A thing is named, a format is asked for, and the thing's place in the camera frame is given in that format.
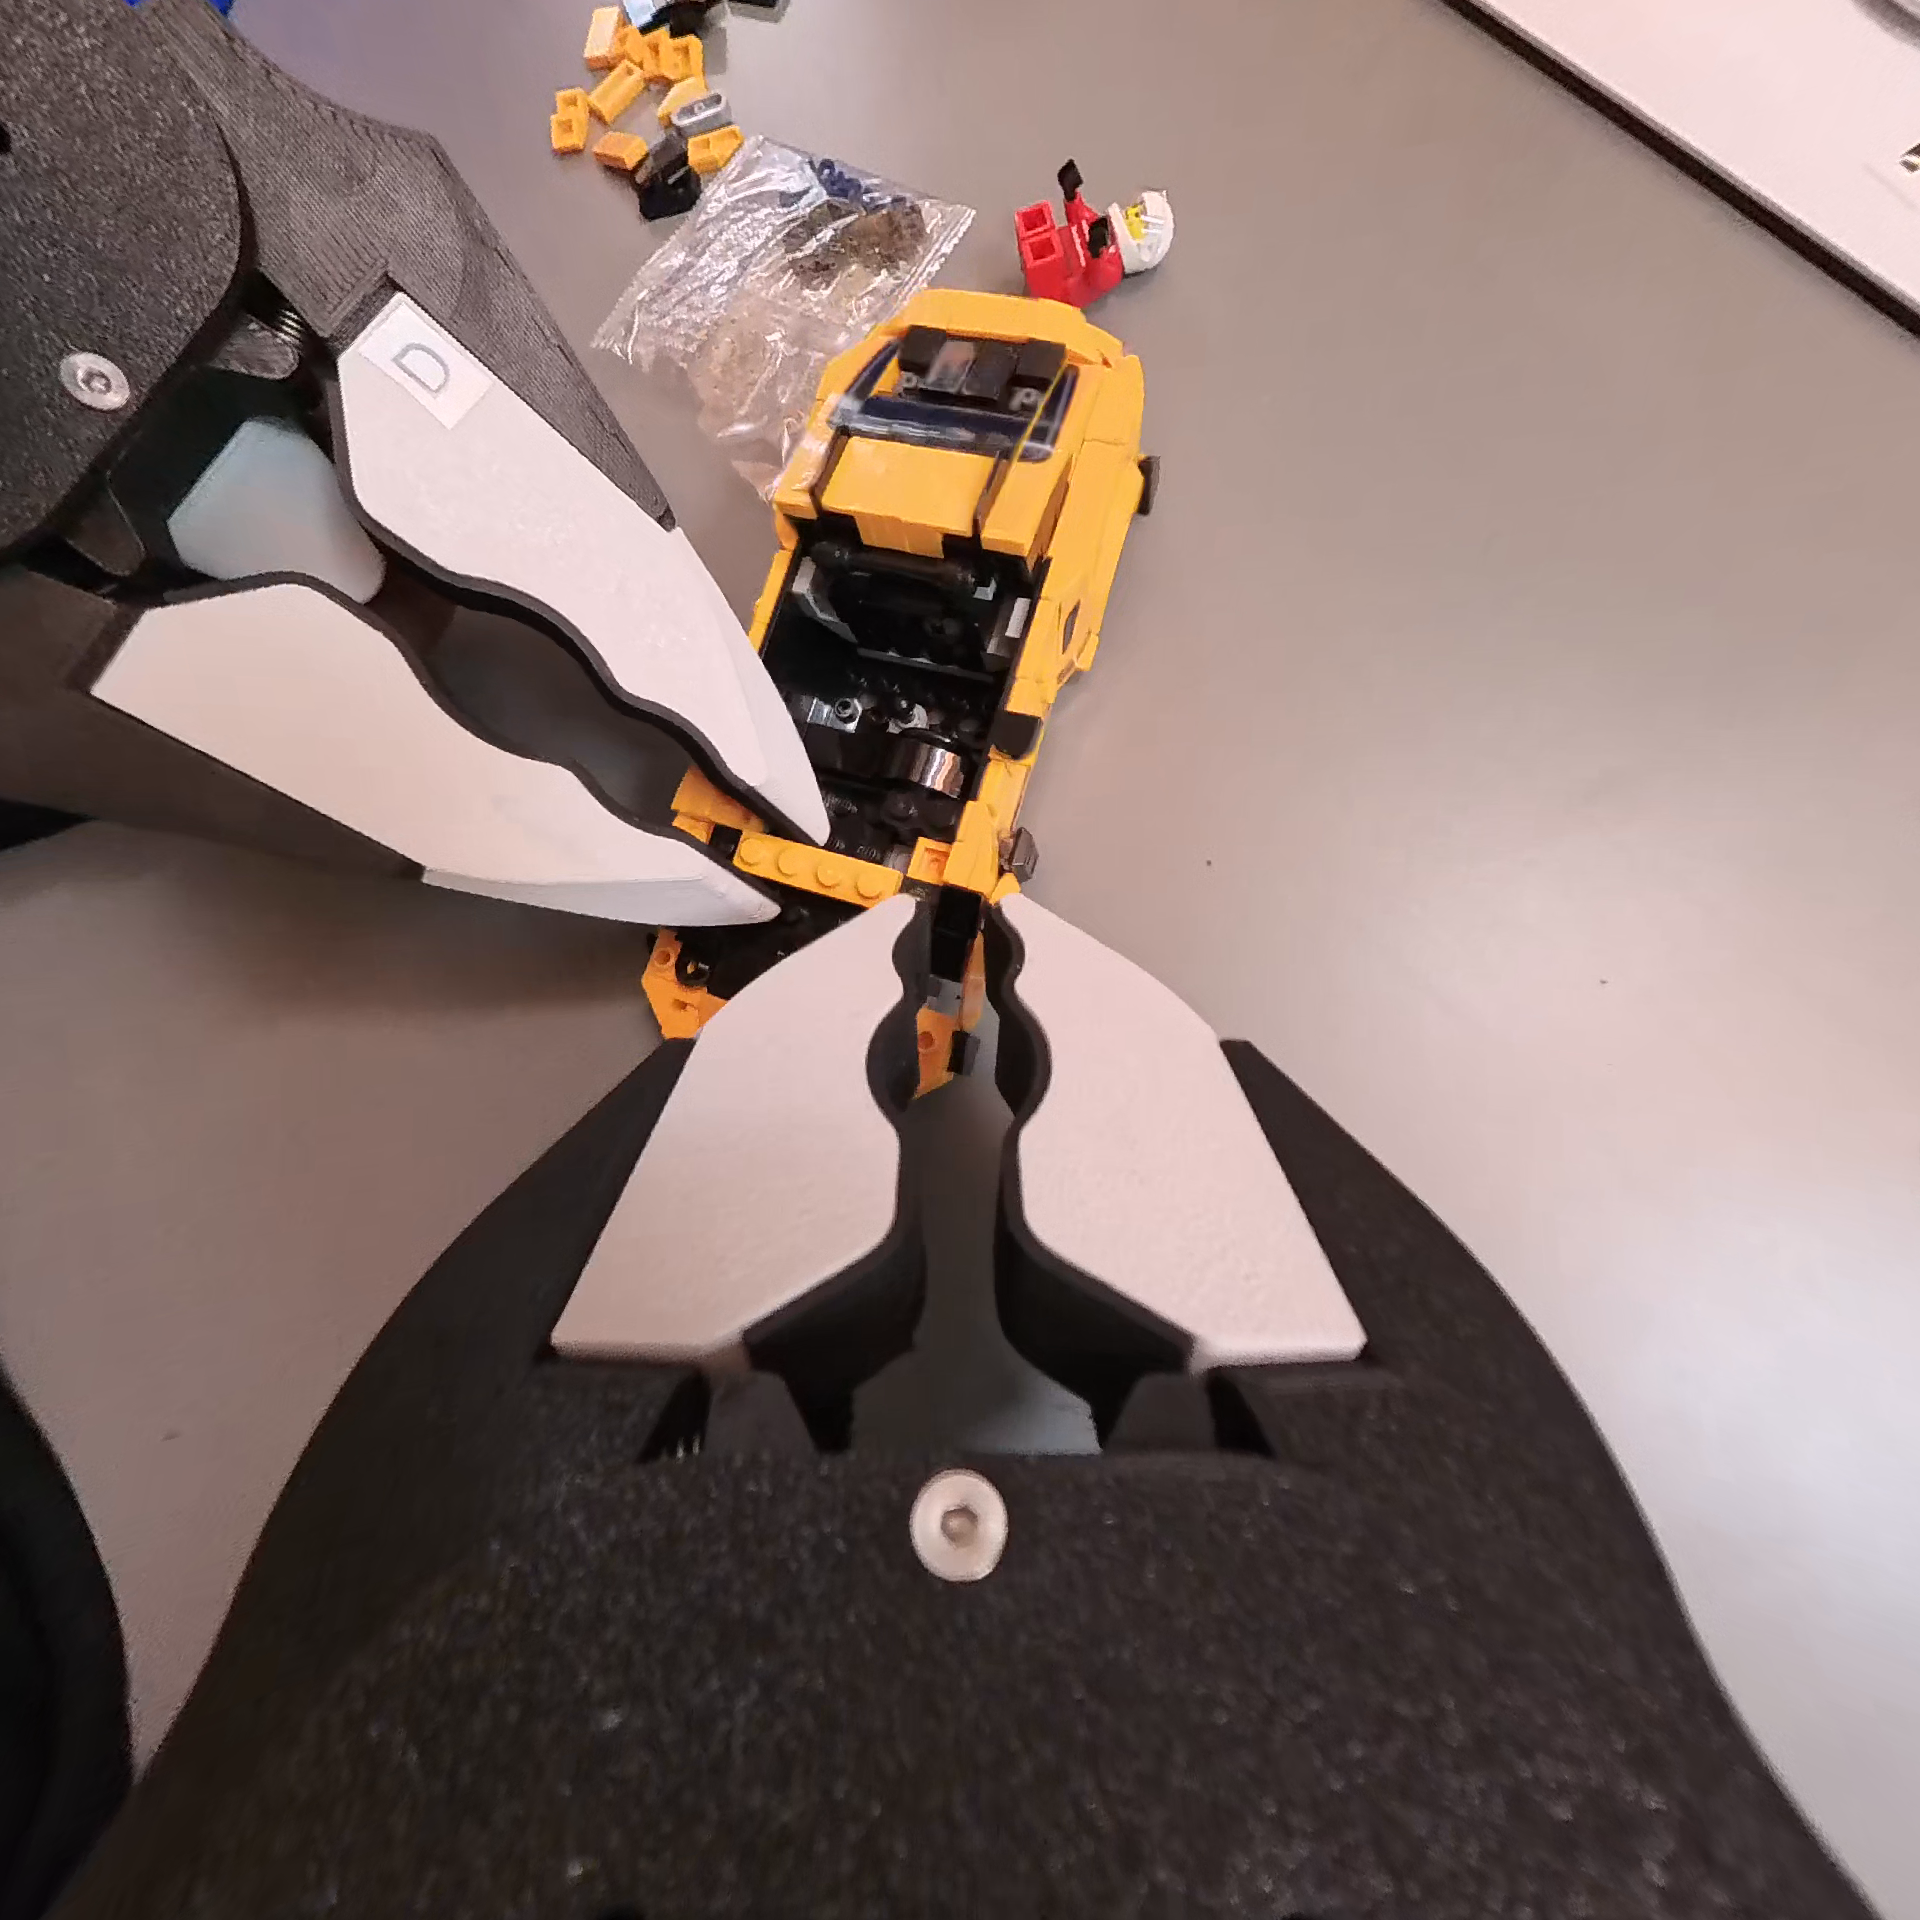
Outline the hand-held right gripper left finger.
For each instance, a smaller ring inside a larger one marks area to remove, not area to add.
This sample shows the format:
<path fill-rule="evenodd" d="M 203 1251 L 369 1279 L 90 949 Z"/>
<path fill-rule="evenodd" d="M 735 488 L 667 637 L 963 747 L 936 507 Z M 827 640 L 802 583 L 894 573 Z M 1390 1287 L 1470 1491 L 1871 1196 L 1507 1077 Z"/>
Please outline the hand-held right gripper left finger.
<path fill-rule="evenodd" d="M 879 1252 L 904 1099 L 872 1055 L 894 1019 L 919 1083 L 896 963 L 919 911 L 912 895 L 858 910 L 705 1025 L 561 1311 L 558 1356 L 738 1369 L 755 1333 Z"/>

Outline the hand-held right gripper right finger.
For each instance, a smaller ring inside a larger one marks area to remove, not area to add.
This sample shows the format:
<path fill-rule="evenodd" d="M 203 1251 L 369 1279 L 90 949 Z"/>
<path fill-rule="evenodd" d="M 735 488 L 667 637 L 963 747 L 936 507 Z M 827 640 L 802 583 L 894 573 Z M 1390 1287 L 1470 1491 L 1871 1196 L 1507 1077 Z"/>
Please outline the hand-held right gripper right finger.
<path fill-rule="evenodd" d="M 1007 1063 L 1015 1222 L 1190 1374 L 1357 1359 L 1360 1318 L 1214 1025 L 1175 989 L 1029 895 L 994 924 L 1011 958 Z"/>

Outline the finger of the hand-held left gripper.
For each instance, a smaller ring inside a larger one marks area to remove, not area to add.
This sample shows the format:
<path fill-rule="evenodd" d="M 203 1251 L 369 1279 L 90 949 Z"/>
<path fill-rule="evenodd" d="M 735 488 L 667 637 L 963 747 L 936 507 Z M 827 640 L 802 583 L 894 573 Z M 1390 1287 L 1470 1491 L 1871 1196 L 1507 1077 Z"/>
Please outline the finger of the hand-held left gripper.
<path fill-rule="evenodd" d="M 90 695 L 395 853 L 447 891 L 656 927 L 774 924 L 703 844 L 471 732 L 395 630 L 297 575 L 142 609 Z"/>
<path fill-rule="evenodd" d="M 407 295 L 338 352 L 354 507 L 447 584 L 551 621 L 753 813 L 824 844 L 800 728 L 719 580 Z"/>

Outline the yellow lego car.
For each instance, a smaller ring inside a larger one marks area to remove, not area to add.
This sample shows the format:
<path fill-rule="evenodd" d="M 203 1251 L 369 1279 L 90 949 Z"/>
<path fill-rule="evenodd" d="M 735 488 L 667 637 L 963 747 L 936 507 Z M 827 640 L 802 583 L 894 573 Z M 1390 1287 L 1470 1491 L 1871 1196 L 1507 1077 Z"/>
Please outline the yellow lego car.
<path fill-rule="evenodd" d="M 827 832 L 813 848 L 687 772 L 677 827 L 777 911 L 659 931 L 643 988 L 664 1039 L 695 1039 L 855 911 L 914 897 L 934 907 L 919 1088 L 969 1069 L 985 910 L 1033 880 L 1040 742 L 1158 497 L 1144 428 L 1141 356 L 1063 302 L 925 293 L 830 361 L 775 485 L 750 628 Z"/>

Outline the pile of yellow black lego pieces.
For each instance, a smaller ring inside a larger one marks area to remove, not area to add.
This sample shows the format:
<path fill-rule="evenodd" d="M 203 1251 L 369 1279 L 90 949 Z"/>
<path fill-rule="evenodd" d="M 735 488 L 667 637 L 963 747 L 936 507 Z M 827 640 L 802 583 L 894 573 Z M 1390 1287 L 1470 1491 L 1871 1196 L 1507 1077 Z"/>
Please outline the pile of yellow black lego pieces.
<path fill-rule="evenodd" d="M 688 214 L 749 143 L 723 87 L 729 23 L 785 12 L 786 3 L 593 4 L 584 80 L 551 105 L 551 152 L 585 156 L 625 181 L 650 223 Z"/>

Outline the red lego minifigure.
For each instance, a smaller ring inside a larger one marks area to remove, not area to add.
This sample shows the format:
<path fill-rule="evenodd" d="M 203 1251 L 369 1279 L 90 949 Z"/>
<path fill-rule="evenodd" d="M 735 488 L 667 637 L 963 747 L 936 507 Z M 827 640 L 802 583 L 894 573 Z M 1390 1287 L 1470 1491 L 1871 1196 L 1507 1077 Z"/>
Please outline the red lego minifigure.
<path fill-rule="evenodd" d="M 1095 207 L 1082 169 L 1066 160 L 1059 200 L 1031 200 L 1015 209 L 1024 287 L 1035 299 L 1087 309 L 1123 280 L 1155 271 L 1174 246 L 1174 203 L 1158 187 Z"/>

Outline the clear plastic parts bag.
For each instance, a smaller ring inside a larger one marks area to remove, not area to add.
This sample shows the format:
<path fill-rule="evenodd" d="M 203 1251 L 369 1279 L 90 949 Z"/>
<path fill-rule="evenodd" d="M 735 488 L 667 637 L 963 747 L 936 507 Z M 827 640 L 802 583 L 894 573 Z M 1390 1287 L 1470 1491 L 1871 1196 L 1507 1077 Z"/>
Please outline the clear plastic parts bag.
<path fill-rule="evenodd" d="M 749 135 L 593 347 L 680 367 L 707 436 L 770 495 L 827 364 L 931 287 L 974 220 L 969 203 Z"/>

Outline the white book stand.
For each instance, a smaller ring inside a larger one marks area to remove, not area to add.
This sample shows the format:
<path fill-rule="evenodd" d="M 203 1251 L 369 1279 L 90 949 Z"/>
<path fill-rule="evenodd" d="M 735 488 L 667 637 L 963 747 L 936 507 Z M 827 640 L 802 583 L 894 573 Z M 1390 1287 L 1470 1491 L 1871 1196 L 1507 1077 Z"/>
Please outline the white book stand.
<path fill-rule="evenodd" d="M 1917 3 L 1457 12 L 1917 332 Z"/>

